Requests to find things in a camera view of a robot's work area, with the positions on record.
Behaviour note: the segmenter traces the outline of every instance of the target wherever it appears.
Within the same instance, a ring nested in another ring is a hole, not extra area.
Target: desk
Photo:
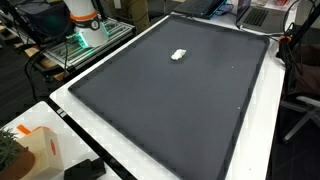
[[[35,129],[38,126],[46,126],[58,136],[63,166],[68,169],[79,162],[90,159],[95,160],[98,155],[45,103],[40,102],[21,114],[6,125],[13,128],[12,132],[17,137],[23,137],[16,127],[25,125],[28,129]],[[121,180],[121,178],[105,164],[107,173],[99,180]],[[53,180],[63,179],[64,172],[61,172]]]
[[[294,19],[295,11],[290,13],[287,24],[293,22]],[[236,29],[235,17],[232,15],[214,17],[212,20],[196,20]],[[147,31],[87,69],[78,77],[52,93],[50,98],[137,179],[178,179],[68,91],[68,88],[73,83],[100,66],[110,57],[119,53],[145,33]],[[277,47],[277,43],[272,42],[266,53],[226,177],[228,180],[262,180],[266,177],[285,72],[281,60],[275,58]]]

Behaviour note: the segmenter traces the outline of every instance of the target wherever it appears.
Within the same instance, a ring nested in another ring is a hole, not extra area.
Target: potted plant
[[[23,178],[33,167],[34,154],[16,142],[12,129],[0,129],[0,179]]]

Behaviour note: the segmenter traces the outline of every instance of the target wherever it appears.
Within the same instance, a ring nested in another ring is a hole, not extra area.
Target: cardboard box
[[[57,135],[45,128],[39,128],[17,140],[29,147],[35,155],[35,164],[22,180],[44,180],[57,176],[64,170]]]

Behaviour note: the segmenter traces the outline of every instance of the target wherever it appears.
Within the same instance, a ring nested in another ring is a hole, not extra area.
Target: dark gray mat
[[[170,17],[70,90],[182,179],[223,179],[268,42]]]

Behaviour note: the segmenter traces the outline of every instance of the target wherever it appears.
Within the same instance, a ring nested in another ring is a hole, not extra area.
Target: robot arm
[[[70,17],[75,22],[76,36],[80,45],[97,47],[109,40],[109,33],[100,22],[91,0],[64,0],[70,10]]]

